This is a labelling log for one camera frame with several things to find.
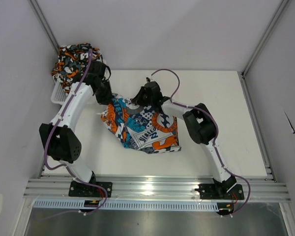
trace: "cable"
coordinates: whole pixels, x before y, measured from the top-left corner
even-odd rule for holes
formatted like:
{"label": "cable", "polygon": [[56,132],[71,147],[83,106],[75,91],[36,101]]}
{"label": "cable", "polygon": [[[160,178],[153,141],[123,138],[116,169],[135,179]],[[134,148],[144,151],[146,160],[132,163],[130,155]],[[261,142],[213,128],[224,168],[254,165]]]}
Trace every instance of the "cable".
{"label": "cable", "polygon": [[201,108],[198,108],[198,107],[195,107],[195,106],[184,105],[184,104],[181,104],[181,103],[178,103],[178,102],[173,101],[173,96],[175,95],[175,93],[178,91],[178,89],[179,89],[179,87],[180,87],[180,79],[179,79],[179,76],[178,76],[174,71],[169,70],[169,69],[158,69],[158,70],[154,71],[154,72],[151,74],[151,76],[153,76],[154,74],[156,74],[156,73],[159,72],[159,71],[169,71],[169,72],[173,73],[173,74],[176,76],[177,80],[178,80],[177,88],[175,89],[175,91],[172,93],[172,95],[171,95],[171,97],[170,97],[170,101],[171,101],[171,103],[173,103],[174,105],[180,106],[180,107],[188,108],[188,109],[196,109],[196,110],[198,110],[198,111],[204,113],[204,114],[205,114],[207,117],[209,117],[210,120],[213,122],[213,124],[214,124],[214,126],[215,126],[215,130],[216,130],[216,134],[215,134],[215,137],[214,137],[212,143],[213,143],[213,146],[214,146],[214,149],[215,149],[216,155],[217,155],[217,157],[218,157],[218,159],[219,159],[219,161],[220,161],[220,163],[221,163],[221,165],[222,165],[222,168],[223,168],[227,173],[229,173],[230,175],[233,175],[233,176],[235,176],[235,177],[237,177],[237,178],[242,179],[242,180],[245,181],[245,182],[247,183],[247,185],[248,185],[248,194],[247,194],[247,198],[246,198],[245,202],[243,203],[243,205],[241,205],[241,207],[240,207],[239,209],[237,209],[236,211],[234,211],[233,214],[239,212],[239,211],[242,210],[242,208],[248,203],[248,201],[249,201],[249,199],[250,199],[251,186],[250,186],[249,181],[248,181],[246,178],[244,178],[244,177],[242,177],[242,176],[239,176],[239,175],[236,175],[236,174],[232,173],[231,171],[229,171],[229,170],[225,167],[225,164],[224,164],[223,161],[222,161],[221,155],[220,155],[220,153],[219,153],[219,151],[218,151],[218,149],[217,149],[217,147],[216,147],[216,143],[215,143],[215,142],[216,142],[216,139],[217,139],[217,137],[218,137],[218,134],[219,134],[219,128],[218,128],[218,125],[217,125],[215,119],[214,119],[214,118],[213,118],[208,112],[204,111],[204,110],[201,109]]}
{"label": "cable", "polygon": [[[55,169],[57,169],[57,168],[59,168],[59,167],[61,167],[61,166],[65,166],[66,169],[68,170],[69,174],[72,175],[73,179],[76,179],[78,182],[83,183],[83,184],[85,184],[85,185],[92,186],[92,187],[96,187],[96,188],[101,189],[101,190],[104,191],[104,193],[105,193],[105,199],[104,199],[104,202],[103,202],[101,205],[99,205],[97,208],[95,208],[94,210],[92,210],[92,211],[90,211],[90,212],[83,212],[83,215],[84,215],[84,216],[86,216],[86,215],[90,215],[90,214],[93,214],[93,213],[97,212],[101,207],[103,207],[103,205],[106,203],[107,198],[108,198],[108,193],[107,193],[106,189],[103,188],[102,186],[99,186],[99,185],[96,185],[96,184],[92,184],[92,183],[87,183],[87,182],[84,182],[83,180],[79,179],[78,177],[76,177],[76,176],[72,173],[72,171],[69,169],[69,167],[68,167],[67,165],[65,165],[65,164],[60,164],[60,165],[55,166],[55,167],[50,167],[50,166],[48,165],[48,161],[47,161],[47,160],[48,160],[48,159],[47,159],[47,151],[48,151],[48,146],[49,146],[49,143],[50,143],[51,137],[52,137],[52,135],[54,134],[54,131],[55,131],[56,127],[57,127],[58,124],[60,123],[62,117],[64,116],[66,110],[68,109],[68,107],[69,107],[69,105],[70,105],[70,103],[71,103],[71,101],[72,101],[72,99],[73,99],[73,97],[74,97],[74,94],[76,94],[77,91],[79,90],[79,88],[80,88],[80,86],[81,86],[83,80],[85,79],[85,77],[86,77],[86,75],[87,75],[87,73],[88,73],[88,71],[89,71],[91,61],[92,61],[92,49],[90,49],[90,50],[88,51],[88,64],[87,64],[87,67],[86,67],[86,69],[85,69],[85,72],[84,72],[84,74],[83,74],[83,76],[82,76],[82,78],[81,78],[79,84],[77,85],[76,89],[74,90],[74,93],[71,94],[69,100],[67,101],[65,107],[63,108],[62,113],[60,114],[59,119],[58,119],[57,122],[54,124],[54,127],[52,128],[52,130],[51,130],[51,132],[50,132],[50,134],[49,134],[49,136],[48,136],[48,138],[47,138],[47,142],[46,142],[46,145],[45,145],[45,148],[44,148],[44,163],[45,163],[45,166],[46,166],[49,170],[55,170]],[[63,215],[63,214],[67,214],[67,213],[70,213],[70,212],[76,212],[76,210],[68,210],[68,211],[60,212],[60,213],[58,213],[58,214],[55,214],[55,215],[52,215],[52,216],[46,217],[46,218],[44,218],[44,219],[42,219],[42,220],[51,219],[51,218],[54,218],[54,217],[56,217],[56,216]]]}

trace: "plastic basket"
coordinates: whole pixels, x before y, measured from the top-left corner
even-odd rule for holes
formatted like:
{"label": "plastic basket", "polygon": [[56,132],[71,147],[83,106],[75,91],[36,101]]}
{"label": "plastic basket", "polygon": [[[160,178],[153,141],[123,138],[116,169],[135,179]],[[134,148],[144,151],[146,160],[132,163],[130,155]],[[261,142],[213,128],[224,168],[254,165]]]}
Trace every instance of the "plastic basket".
{"label": "plastic basket", "polygon": [[56,82],[53,93],[51,94],[51,101],[56,104],[63,105],[67,95],[64,92],[64,89],[61,87],[59,81]]}

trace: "white panel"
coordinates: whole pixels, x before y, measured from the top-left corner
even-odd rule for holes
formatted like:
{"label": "white panel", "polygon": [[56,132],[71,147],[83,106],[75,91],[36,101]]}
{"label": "white panel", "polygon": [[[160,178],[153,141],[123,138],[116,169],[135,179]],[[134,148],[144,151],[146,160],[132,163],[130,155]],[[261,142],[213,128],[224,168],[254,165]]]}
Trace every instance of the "white panel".
{"label": "white panel", "polygon": [[247,83],[255,103],[271,164],[285,182],[295,208],[295,0],[273,32]]}
{"label": "white panel", "polygon": [[242,71],[281,0],[39,0],[61,45],[113,69]]}
{"label": "white panel", "polygon": [[0,236],[10,235],[43,148],[38,128],[58,108],[50,102],[57,57],[26,0],[0,0]]}
{"label": "white panel", "polygon": [[[220,147],[230,170],[246,177],[264,178],[266,171],[235,71],[176,71],[181,77],[175,100],[186,104],[205,103],[220,128]],[[145,77],[152,71],[113,71],[113,92],[134,97]],[[163,92],[171,95],[177,79],[164,71],[153,76]],[[187,132],[184,121],[178,121],[181,152],[146,154],[125,149],[110,133],[97,115],[105,106],[86,105],[76,126],[76,135],[82,143],[81,157],[96,174],[111,175],[165,175],[210,176],[210,166],[201,147]],[[65,169],[47,171],[64,174]]]}

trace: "slotted white strip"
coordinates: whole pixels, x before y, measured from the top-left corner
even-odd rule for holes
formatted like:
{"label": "slotted white strip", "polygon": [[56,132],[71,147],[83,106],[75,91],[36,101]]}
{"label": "slotted white strip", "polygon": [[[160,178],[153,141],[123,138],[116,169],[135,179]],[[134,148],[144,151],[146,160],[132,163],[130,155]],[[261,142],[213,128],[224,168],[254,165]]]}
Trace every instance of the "slotted white strip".
{"label": "slotted white strip", "polygon": [[[36,208],[94,209],[84,207],[84,200],[39,199]],[[164,211],[218,211],[216,203],[210,202],[155,202],[155,201],[113,201],[108,200],[102,209],[106,210],[164,210]]]}

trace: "wall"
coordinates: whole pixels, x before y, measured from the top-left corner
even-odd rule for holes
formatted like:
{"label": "wall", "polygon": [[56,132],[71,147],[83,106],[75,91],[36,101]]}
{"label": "wall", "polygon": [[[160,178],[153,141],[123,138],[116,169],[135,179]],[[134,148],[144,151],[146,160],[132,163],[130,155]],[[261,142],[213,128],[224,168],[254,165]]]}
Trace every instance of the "wall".
{"label": "wall", "polygon": [[295,208],[295,0],[247,78],[279,181],[286,182]]}
{"label": "wall", "polygon": [[242,71],[281,0],[38,0],[60,45],[112,69]]}
{"label": "wall", "polygon": [[50,102],[57,56],[26,0],[0,0],[0,236],[9,235],[27,180],[42,160],[38,134]]}

